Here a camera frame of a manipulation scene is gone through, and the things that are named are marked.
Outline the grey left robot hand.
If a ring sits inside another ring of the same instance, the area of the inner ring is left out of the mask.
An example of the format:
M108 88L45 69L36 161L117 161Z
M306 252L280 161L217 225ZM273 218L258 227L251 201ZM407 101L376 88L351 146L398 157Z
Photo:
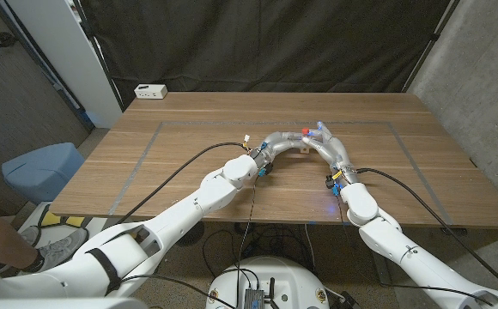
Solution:
M302 141L303 135L296 132L276 131L268 135L261 144L250 152L257 165L257 169L264 168L272 163L277 155L292 149L304 149L307 145Z

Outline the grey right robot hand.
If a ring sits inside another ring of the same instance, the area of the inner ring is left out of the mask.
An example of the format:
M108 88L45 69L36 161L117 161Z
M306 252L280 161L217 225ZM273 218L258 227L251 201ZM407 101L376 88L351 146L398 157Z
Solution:
M343 143L318 121L316 129L304 128L302 141L315 149L331 169L331 177L341 185L359 183L353 164Z

